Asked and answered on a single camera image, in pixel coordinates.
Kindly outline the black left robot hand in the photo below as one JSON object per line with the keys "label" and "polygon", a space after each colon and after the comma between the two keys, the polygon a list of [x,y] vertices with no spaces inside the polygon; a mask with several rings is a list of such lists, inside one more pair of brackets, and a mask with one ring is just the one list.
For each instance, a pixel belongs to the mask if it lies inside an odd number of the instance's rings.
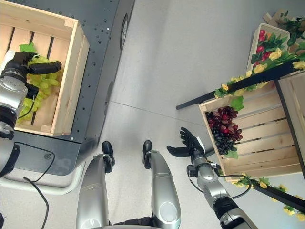
{"label": "black left robot hand", "polygon": [[59,61],[49,63],[29,63],[36,53],[34,52],[16,52],[11,60],[9,60],[2,73],[16,73],[26,77],[28,73],[33,75],[50,74],[58,72],[62,63]]}

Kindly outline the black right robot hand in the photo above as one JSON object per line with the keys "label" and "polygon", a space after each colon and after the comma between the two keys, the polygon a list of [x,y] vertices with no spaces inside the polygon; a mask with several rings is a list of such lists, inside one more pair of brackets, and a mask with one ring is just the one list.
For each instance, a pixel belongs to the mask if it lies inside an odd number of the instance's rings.
{"label": "black right robot hand", "polygon": [[205,157],[205,150],[200,145],[198,139],[185,127],[181,127],[180,138],[185,147],[166,147],[172,156],[183,158],[200,155]]}

